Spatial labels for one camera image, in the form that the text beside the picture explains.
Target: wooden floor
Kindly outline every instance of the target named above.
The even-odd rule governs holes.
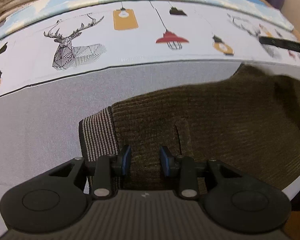
[[[292,240],[300,240],[300,211],[291,213],[284,231]]]

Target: red lampshade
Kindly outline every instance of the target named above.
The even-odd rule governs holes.
[[[176,41],[176,42],[188,42],[188,40],[179,37],[177,35],[175,35],[172,32],[169,32],[168,30],[163,34],[162,38],[157,39],[157,41],[155,43],[164,43],[164,42],[172,42],[172,41]]]

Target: deer head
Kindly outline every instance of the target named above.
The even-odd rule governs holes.
[[[48,38],[53,38],[54,39],[54,42],[57,42],[57,43],[60,43],[60,47],[69,47],[71,45],[71,40],[73,40],[74,38],[76,37],[79,37],[81,35],[81,31],[85,30],[85,29],[88,29],[90,27],[93,27],[94,25],[97,25],[99,22],[102,21],[102,19],[104,18],[104,16],[102,16],[102,18],[100,20],[96,20],[95,18],[92,18],[90,17],[89,15],[87,15],[90,19],[92,19],[92,22],[91,23],[88,23],[87,26],[84,26],[84,24],[82,23],[81,24],[81,27],[79,29],[76,29],[75,31],[73,31],[73,33],[71,33],[69,36],[67,37],[63,37],[62,34],[59,34],[59,29],[53,34],[52,33],[52,29],[54,27],[56,27],[60,21],[57,21],[55,26],[53,26],[49,31],[48,33],[46,34],[45,32],[43,32],[43,35],[45,37],[48,37]]]

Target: brown corduroy garment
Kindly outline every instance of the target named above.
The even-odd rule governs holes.
[[[125,188],[171,188],[159,147],[197,162],[217,158],[279,189],[300,175],[300,81],[241,65],[229,79],[112,105],[119,147],[131,145]]]

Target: ribbed gray panel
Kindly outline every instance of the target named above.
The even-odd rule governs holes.
[[[181,200],[172,191],[119,190],[110,200],[95,201],[73,226],[46,235],[14,230],[1,240],[287,240],[277,230],[240,235],[213,223],[195,201]]]

